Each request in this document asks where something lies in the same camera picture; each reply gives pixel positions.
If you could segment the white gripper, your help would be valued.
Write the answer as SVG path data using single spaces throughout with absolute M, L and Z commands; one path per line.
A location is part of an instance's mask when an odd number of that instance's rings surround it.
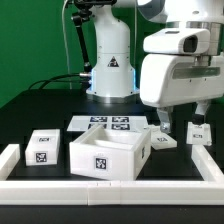
M 209 62 L 211 46 L 210 31 L 201 28 L 165 28 L 144 39 L 147 56 L 141 67 L 140 98 L 158 108 L 163 133 L 172 129 L 173 108 L 168 106 L 198 101 L 192 123 L 200 126 L 205 123 L 209 99 L 224 95 L 224 56 Z

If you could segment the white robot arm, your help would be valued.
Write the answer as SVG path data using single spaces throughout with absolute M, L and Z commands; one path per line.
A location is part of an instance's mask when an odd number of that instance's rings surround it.
M 129 62 L 129 28 L 112 14 L 119 6 L 135 6 L 146 20 L 165 26 L 143 40 L 139 87 Z M 173 107 L 195 102 L 193 122 L 203 124 L 209 101 L 224 96 L 224 0 L 114 0 L 94 5 L 92 12 L 97 62 L 88 93 L 104 102 L 139 94 L 157 109 L 166 133 Z

